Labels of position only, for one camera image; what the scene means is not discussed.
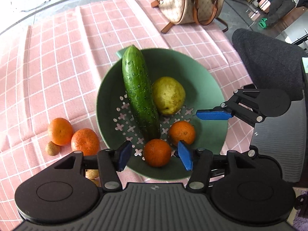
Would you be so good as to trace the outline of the orange tangerine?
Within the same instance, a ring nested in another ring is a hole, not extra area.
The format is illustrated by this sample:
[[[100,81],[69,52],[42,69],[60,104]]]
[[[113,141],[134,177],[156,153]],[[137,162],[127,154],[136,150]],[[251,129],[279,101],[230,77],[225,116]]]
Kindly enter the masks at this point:
[[[179,141],[184,141],[191,145],[196,139],[196,130],[189,122],[177,121],[170,127],[168,137],[174,146],[177,146]]]
[[[143,148],[145,162],[151,167],[162,167],[171,159],[172,149],[161,139],[152,139]]]
[[[72,151],[82,151],[85,156],[96,155],[100,149],[100,141],[92,129],[84,128],[73,134],[71,148]]]
[[[48,126],[50,140],[58,146],[65,146],[71,142],[74,130],[67,119],[55,118]]]

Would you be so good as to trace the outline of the yellow-green pear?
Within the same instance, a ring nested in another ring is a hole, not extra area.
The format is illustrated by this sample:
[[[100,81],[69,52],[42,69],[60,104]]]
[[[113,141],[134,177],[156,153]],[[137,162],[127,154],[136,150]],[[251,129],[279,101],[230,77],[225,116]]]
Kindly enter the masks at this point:
[[[153,98],[161,115],[170,116],[183,106],[186,92],[172,77],[160,77],[152,84]]]

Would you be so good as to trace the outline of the green cucumber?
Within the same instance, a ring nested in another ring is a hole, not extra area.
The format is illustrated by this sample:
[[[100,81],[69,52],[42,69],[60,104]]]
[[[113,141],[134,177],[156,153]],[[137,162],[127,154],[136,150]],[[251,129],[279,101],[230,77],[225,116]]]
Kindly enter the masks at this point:
[[[146,141],[161,136],[159,114],[153,99],[145,58],[137,47],[129,46],[122,57],[122,74],[134,120]]]

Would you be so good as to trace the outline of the green colander bowl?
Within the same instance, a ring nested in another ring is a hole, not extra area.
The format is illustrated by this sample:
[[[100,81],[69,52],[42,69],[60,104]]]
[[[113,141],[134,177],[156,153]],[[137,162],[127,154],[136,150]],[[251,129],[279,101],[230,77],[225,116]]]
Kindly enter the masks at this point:
[[[172,116],[160,117],[160,138],[168,140],[168,131],[176,121],[187,121],[196,130],[191,148],[209,149],[219,154],[227,135],[227,121],[203,121],[196,117],[197,110],[213,109],[224,101],[214,77],[197,61],[171,49],[143,49],[152,82],[160,77],[172,77],[185,89],[182,108]],[[97,95],[97,124],[102,139],[110,149],[117,149],[128,140],[133,145],[127,167],[137,174],[156,180],[182,180],[191,175],[182,161],[175,156],[162,168],[149,166],[143,158],[144,137],[134,121],[122,75],[119,59],[104,76]]]

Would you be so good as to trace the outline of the dark grey cushion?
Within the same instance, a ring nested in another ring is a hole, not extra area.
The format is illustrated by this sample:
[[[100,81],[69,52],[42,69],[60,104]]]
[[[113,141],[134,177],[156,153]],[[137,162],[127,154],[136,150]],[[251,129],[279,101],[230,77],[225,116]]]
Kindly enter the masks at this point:
[[[281,89],[292,101],[303,99],[302,48],[246,29],[235,30],[232,43],[258,89]]]

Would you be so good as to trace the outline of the pink checked tablecloth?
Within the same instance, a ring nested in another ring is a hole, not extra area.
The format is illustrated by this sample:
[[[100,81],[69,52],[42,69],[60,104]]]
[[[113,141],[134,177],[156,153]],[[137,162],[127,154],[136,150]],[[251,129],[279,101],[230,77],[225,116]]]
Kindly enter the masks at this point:
[[[205,66],[226,98],[251,82],[239,56],[216,23],[167,24],[152,0],[109,0],[79,6],[46,22],[15,29],[1,40],[1,230],[20,222],[16,188],[71,152],[49,156],[48,125],[68,119],[75,130],[98,130],[97,90],[128,45],[170,48]]]

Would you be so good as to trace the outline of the beige patterned handbag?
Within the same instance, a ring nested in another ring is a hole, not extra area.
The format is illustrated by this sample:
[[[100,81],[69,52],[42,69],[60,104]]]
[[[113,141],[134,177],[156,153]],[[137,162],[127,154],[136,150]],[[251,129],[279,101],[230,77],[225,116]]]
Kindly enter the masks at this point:
[[[227,32],[228,24],[219,18],[224,0],[154,0],[151,7],[159,8],[169,23],[161,30],[166,34],[174,25],[196,23],[201,26],[211,24],[215,19],[225,25],[223,32]]]

